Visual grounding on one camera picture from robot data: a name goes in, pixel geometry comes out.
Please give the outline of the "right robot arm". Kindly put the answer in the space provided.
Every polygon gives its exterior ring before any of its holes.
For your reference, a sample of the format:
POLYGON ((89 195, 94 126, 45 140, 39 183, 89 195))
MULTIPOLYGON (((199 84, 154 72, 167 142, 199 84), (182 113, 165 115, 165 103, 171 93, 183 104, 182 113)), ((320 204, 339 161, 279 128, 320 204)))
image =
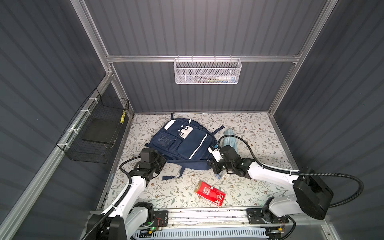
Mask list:
POLYGON ((272 183, 292 192, 285 197, 268 198, 262 207, 262 215, 268 223, 273 218, 296 214, 306 214, 313 219, 323 220, 328 209, 355 200, 364 190, 363 181, 352 175, 316 173, 310 168, 305 171, 277 168, 261 163, 254 152, 250 152, 250 158, 242 158, 230 145, 215 145, 208 147, 208 151, 213 155, 210 165, 216 174, 227 171, 238 177, 272 183), (358 189, 346 199, 332 203, 334 193, 322 177, 349 179, 358 184, 358 189))

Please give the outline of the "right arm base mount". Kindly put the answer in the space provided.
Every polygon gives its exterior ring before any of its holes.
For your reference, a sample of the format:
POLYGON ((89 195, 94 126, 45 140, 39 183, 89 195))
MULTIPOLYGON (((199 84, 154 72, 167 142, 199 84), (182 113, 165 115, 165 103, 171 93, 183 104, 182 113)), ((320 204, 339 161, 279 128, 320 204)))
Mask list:
POLYGON ((247 218, 251 225, 256 224, 287 224, 289 219, 287 217, 276 217, 269 210, 264 211, 262 208, 248 208, 246 209, 247 218))

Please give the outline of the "navy blue student backpack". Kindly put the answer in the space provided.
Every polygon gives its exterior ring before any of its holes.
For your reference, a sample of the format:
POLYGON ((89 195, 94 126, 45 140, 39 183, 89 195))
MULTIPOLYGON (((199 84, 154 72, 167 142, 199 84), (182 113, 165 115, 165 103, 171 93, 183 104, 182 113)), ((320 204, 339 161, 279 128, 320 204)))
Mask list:
POLYGON ((185 118, 171 119, 151 138, 145 146, 154 148, 165 156, 167 163, 181 166, 180 178, 185 169, 210 170, 214 159, 211 150, 218 144, 215 134, 224 129, 219 127, 210 132, 200 123, 185 118))

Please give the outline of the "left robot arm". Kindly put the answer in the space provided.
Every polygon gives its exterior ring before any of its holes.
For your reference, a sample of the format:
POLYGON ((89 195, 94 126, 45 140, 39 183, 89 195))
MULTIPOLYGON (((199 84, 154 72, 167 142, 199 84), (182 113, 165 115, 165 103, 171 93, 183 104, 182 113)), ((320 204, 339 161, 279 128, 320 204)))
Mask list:
POLYGON ((153 148, 144 148, 137 157, 124 161, 119 170, 128 183, 113 203, 99 215, 92 215, 83 240, 133 240, 138 228, 154 219, 152 204, 137 202, 166 158, 153 148))

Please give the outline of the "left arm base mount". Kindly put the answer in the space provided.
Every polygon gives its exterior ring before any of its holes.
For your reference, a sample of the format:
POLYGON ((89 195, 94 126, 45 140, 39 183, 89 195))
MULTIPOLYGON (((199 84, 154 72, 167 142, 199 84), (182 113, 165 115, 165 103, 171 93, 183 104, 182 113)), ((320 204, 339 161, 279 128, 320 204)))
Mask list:
POLYGON ((167 227, 169 211, 154 211, 145 222, 142 222, 140 228, 167 227))

